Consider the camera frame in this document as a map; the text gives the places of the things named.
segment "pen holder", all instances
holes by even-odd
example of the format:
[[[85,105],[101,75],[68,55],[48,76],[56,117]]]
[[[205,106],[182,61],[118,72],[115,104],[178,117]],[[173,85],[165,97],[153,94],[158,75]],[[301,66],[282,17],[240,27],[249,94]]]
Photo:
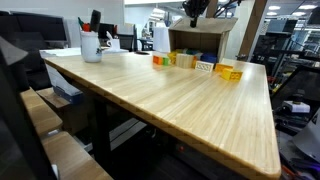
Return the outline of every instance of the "pen holder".
[[[81,56],[85,62],[100,62],[102,50],[96,32],[81,31]]]

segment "mug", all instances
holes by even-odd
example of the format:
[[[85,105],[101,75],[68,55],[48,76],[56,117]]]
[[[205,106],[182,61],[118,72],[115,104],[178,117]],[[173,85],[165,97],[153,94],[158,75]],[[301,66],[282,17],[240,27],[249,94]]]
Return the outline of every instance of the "mug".
[[[96,32],[81,31],[81,56],[85,62],[100,62],[102,50]]]
[[[110,49],[120,49],[119,39],[110,39],[107,41],[107,45],[110,46]]]

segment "table leg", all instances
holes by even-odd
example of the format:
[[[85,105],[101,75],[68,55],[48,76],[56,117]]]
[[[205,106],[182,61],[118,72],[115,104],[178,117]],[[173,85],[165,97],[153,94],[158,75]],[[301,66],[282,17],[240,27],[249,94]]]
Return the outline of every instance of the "table leg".
[[[90,118],[92,147],[96,161],[106,171],[111,165],[111,148],[106,104],[94,99],[95,118]]]

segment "cup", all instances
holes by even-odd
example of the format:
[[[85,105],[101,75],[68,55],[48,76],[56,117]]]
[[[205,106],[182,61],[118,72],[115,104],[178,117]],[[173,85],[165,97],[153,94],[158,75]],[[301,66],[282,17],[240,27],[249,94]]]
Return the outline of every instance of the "cup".
[[[81,56],[85,62],[100,62],[102,50],[96,32],[81,31]]]
[[[110,39],[107,41],[107,45],[110,46],[110,49],[120,49],[119,39]]]

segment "yellow block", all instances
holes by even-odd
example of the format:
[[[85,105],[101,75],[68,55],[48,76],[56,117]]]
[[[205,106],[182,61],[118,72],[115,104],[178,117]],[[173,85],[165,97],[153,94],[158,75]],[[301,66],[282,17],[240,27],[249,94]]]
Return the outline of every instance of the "yellow block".
[[[233,69],[233,66],[228,66],[228,65],[225,65],[225,64],[217,63],[214,71],[215,71],[215,72],[222,72],[223,69],[225,69],[225,68],[227,68],[227,69]]]
[[[221,77],[228,81],[240,81],[242,76],[241,71],[224,68]]]

